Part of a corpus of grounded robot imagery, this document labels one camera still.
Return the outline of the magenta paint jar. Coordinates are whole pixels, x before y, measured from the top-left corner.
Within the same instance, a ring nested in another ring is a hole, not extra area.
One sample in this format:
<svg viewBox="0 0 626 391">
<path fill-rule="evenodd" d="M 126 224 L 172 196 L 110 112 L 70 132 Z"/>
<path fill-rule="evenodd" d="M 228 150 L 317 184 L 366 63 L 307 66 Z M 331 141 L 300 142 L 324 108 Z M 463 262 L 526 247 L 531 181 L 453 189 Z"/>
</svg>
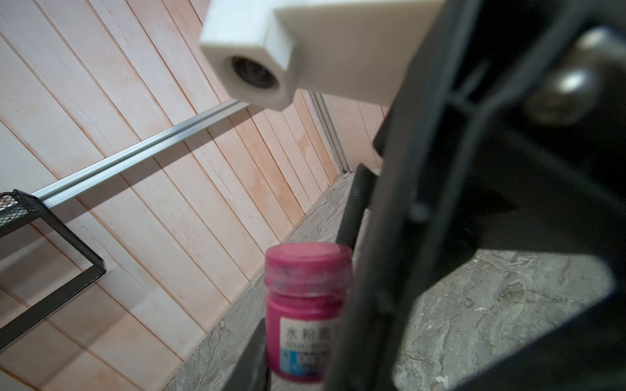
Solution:
<svg viewBox="0 0 626 391">
<path fill-rule="evenodd" d="M 265 324 L 270 369 L 291 381 L 321 381 L 337 342 L 344 301 L 344 296 L 290 297 L 268 292 Z"/>
</svg>

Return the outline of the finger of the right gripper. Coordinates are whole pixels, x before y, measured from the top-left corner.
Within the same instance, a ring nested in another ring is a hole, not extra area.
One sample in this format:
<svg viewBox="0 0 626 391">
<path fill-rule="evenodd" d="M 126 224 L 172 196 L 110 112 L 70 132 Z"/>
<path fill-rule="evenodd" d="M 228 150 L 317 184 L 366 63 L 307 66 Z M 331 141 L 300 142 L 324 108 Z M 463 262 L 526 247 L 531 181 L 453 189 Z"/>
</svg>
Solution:
<svg viewBox="0 0 626 391">
<path fill-rule="evenodd" d="M 360 233 L 360 227 L 373 196 L 378 176 L 364 164 L 359 164 L 337 232 L 336 243 L 348 247 L 352 252 Z"/>
</svg>

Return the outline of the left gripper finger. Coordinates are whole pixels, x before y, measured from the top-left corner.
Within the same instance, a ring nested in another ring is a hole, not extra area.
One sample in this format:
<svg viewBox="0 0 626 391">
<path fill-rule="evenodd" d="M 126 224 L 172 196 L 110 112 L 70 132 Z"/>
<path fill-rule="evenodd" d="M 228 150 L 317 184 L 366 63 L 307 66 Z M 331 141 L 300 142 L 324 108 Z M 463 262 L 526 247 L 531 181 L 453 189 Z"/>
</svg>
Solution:
<svg viewBox="0 0 626 391">
<path fill-rule="evenodd" d="M 222 391 L 269 391 L 272 375 L 267 364 L 265 319 L 261 319 Z"/>
</svg>

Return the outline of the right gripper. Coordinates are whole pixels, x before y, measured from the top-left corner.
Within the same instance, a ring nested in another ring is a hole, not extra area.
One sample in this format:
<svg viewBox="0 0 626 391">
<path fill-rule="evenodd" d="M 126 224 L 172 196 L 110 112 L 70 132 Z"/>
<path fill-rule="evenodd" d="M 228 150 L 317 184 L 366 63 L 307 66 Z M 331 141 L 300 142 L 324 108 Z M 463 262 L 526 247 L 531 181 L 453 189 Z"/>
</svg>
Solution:
<svg viewBox="0 0 626 391">
<path fill-rule="evenodd" d="M 374 146 L 337 236 L 370 212 L 325 389 L 393 389 L 414 301 L 478 249 L 591 255 L 614 287 L 461 389 L 624 389 L 624 2 L 446 1 Z"/>
</svg>

